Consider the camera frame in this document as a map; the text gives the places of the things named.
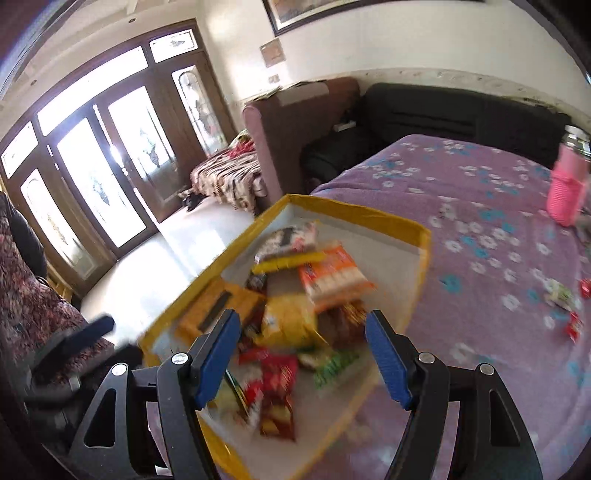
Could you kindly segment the white red sauce packet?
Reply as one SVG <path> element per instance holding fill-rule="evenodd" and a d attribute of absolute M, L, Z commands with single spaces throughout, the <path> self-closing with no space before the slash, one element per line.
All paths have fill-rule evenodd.
<path fill-rule="evenodd" d="M 256 251 L 254 262 L 307 253 L 315 250 L 318 243 L 318 226 L 315 222 L 290 225 L 270 234 Z"/>

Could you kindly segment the black leather sofa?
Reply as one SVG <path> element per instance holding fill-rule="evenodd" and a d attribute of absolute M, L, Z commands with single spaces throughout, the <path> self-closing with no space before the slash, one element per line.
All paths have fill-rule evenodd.
<path fill-rule="evenodd" d="M 570 123 L 570 116 L 545 105 L 468 90 L 377 83 L 329 134 L 304 146 L 304 189 L 313 191 L 413 134 L 495 147 L 552 167 Z"/>

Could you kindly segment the red kitkat snack packet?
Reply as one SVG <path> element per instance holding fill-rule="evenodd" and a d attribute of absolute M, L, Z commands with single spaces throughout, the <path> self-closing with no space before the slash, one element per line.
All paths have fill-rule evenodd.
<path fill-rule="evenodd" d="M 256 409 L 259 434 L 295 441 L 293 393 L 297 382 L 297 357 L 273 354 L 256 347 L 240 353 L 238 364 L 259 367 L 260 374 L 243 387 L 246 406 Z"/>

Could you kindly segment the wooden glass double door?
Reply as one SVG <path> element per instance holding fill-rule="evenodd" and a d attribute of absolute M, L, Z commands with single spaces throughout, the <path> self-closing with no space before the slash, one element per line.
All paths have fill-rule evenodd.
<path fill-rule="evenodd" d="M 84 296 L 181 205 L 236 129 L 195 20 L 92 58 L 1 140 L 1 180 L 58 278 Z"/>

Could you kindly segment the small wall plaque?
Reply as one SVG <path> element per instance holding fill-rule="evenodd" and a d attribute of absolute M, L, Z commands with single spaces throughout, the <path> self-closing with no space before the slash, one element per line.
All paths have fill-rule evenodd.
<path fill-rule="evenodd" d="M 276 37 L 270 42 L 259 47 L 260 54 L 262 54 L 264 65 L 266 68 L 271 68 L 286 60 L 283 47 L 280 43 L 280 38 Z"/>

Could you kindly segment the green snack packet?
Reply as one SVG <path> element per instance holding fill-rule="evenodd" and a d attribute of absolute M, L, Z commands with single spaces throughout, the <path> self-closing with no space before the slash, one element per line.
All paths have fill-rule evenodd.
<path fill-rule="evenodd" d="M 338 382 L 360 358 L 360 353 L 355 350 L 315 349 L 297 354 L 301 367 L 314 374 L 314 384 L 318 390 Z"/>

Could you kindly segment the purple floral tablecloth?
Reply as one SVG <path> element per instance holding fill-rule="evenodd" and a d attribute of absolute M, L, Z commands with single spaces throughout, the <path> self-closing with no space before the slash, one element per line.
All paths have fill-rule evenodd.
<path fill-rule="evenodd" d="M 242 290 L 256 252 L 284 227 L 310 225 L 366 276 L 361 296 L 437 363 L 500 377 L 535 450 L 513 479 L 559 479 L 589 455 L 590 320 L 580 294 L 589 258 L 574 229 L 546 210 L 550 171 L 502 150 L 410 135 L 311 195 L 287 195 L 195 279 L 141 338 L 148 364 L 185 351 L 181 319 L 204 320 L 211 285 Z M 225 412 L 198 416 L 229 479 L 382 479 L 408 413 L 390 396 L 367 344 L 341 355 L 317 387 L 299 371 L 291 440 L 268 438 Z"/>

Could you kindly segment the dark red candy packet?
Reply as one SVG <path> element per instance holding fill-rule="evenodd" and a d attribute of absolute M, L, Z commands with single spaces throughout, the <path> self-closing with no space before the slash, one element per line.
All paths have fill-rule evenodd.
<path fill-rule="evenodd" d="M 325 310 L 318 315 L 318 334 L 333 348 L 364 342 L 367 313 L 362 300 Z"/>

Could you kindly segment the pink sleeved water bottle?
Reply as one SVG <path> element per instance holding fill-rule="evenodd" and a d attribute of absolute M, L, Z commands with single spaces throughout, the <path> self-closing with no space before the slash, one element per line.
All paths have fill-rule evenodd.
<path fill-rule="evenodd" d="M 580 214 L 590 180 L 590 136 L 566 125 L 551 171 L 546 209 L 559 225 L 572 226 Z"/>

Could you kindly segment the large yellow biscuit box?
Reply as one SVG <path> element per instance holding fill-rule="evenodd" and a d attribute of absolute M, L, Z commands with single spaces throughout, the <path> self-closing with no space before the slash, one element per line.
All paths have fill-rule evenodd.
<path fill-rule="evenodd" d="M 240 323 L 245 324 L 259 313 L 265 303 L 266 296 L 263 294 L 216 277 L 180 315 L 174 336 L 190 345 L 198 336 L 214 328 L 226 310 L 235 311 Z"/>

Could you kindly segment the yellow snack bag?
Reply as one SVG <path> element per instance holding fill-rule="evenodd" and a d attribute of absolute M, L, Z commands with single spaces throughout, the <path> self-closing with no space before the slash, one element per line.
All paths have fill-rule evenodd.
<path fill-rule="evenodd" d="M 304 293 L 267 298 L 257 346 L 267 349 L 304 349 L 325 345 L 318 333 L 314 305 Z"/>

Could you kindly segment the framed wall painting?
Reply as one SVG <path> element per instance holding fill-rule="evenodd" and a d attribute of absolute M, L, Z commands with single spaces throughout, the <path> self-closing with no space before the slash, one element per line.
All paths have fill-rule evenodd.
<path fill-rule="evenodd" d="M 332 15 L 406 0 L 263 0 L 263 8 L 276 36 Z"/>

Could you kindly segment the patterned blanket daybed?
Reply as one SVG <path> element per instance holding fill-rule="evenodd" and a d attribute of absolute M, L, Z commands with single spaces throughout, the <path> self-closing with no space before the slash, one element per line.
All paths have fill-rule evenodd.
<path fill-rule="evenodd" d="M 194 167 L 190 181 L 195 194 L 252 214 L 260 210 L 256 199 L 266 197 L 256 145 L 246 130 L 228 148 Z"/>

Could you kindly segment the orange cracker packet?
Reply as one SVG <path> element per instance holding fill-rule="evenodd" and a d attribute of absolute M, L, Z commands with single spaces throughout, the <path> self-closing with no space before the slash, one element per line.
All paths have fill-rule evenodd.
<path fill-rule="evenodd" d="M 376 289 L 341 244 L 325 249 L 324 254 L 322 261 L 298 268 L 301 285 L 315 313 L 360 300 L 363 294 Z"/>

